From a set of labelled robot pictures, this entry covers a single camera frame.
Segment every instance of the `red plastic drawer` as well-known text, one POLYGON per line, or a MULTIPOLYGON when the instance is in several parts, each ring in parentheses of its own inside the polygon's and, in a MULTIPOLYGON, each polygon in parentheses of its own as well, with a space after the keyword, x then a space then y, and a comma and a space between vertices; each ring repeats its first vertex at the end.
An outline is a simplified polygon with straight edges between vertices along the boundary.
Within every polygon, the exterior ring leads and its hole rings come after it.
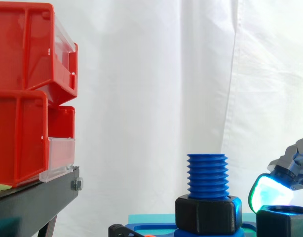
POLYGON ((42 90, 53 105, 76 98, 77 51, 52 5, 0 2, 0 90, 42 90))
POLYGON ((70 172, 74 127, 74 108, 49 107, 42 91, 0 91, 0 184, 15 187, 41 173, 46 182, 70 172))

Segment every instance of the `glowing green sensor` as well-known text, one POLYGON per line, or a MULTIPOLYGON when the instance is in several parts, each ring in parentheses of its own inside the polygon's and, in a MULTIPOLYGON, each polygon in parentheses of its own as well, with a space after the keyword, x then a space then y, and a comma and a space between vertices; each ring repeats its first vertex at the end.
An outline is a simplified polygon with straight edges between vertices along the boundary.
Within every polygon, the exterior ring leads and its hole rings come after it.
POLYGON ((288 205, 292 199, 291 189, 273 180, 269 174, 262 174, 251 188, 248 203, 256 213, 263 205, 288 205))

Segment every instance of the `black metal shelf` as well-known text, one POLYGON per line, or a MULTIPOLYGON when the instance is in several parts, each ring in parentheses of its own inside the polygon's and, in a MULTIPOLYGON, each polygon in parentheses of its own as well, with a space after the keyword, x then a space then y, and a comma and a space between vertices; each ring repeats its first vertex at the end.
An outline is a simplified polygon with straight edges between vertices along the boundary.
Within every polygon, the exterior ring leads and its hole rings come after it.
POLYGON ((48 183, 0 191, 0 237, 51 237, 57 214, 78 196, 79 167, 48 183))

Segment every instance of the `blue threaded bolt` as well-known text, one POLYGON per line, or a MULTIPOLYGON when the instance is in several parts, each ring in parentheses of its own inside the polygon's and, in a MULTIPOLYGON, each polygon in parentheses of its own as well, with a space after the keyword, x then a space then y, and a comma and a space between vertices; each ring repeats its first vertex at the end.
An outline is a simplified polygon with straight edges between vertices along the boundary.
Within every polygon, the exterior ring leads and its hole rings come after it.
POLYGON ((189 198, 228 199, 226 159, 224 154, 190 154, 189 198))

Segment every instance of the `black hexagonal holder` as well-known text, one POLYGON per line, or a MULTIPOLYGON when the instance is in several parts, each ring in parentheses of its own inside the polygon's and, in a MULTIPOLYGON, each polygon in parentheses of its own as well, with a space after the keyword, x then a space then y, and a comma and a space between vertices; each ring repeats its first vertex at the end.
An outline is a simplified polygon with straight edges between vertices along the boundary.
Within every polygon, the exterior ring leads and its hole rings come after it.
POLYGON ((301 206, 263 206, 256 220, 257 237, 303 237, 301 206))
POLYGON ((188 195, 176 200, 176 225, 197 235, 232 235, 242 225, 241 200, 191 199, 188 195))

